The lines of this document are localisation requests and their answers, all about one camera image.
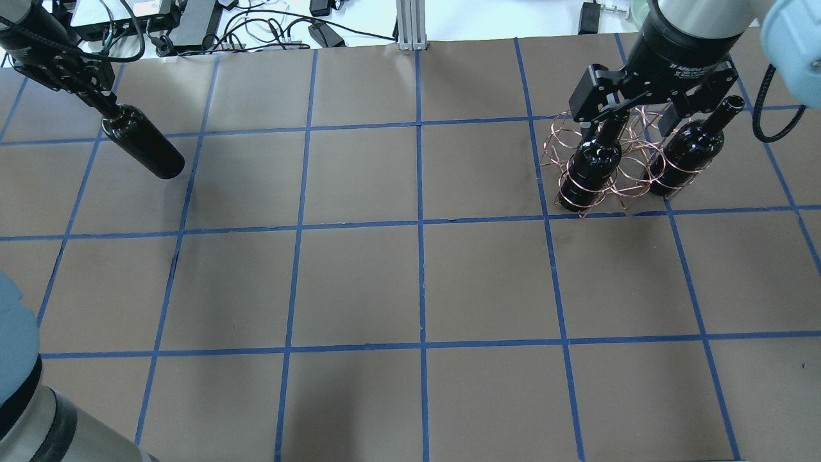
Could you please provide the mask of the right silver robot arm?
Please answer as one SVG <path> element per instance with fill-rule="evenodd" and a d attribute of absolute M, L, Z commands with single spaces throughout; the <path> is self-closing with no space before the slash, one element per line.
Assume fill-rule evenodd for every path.
<path fill-rule="evenodd" d="M 659 122 L 670 135 L 683 119 L 712 113 L 737 80 L 731 49 L 752 21 L 789 93 L 819 108 L 818 1 L 650 1 L 622 69 L 590 65 L 569 100 L 583 138 L 639 106 L 666 105 Z"/>

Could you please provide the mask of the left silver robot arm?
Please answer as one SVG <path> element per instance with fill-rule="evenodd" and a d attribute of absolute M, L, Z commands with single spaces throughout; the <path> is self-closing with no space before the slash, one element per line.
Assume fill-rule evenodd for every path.
<path fill-rule="evenodd" d="M 2 274 L 3 461 L 156 461 L 43 384 L 39 327 L 17 284 Z"/>

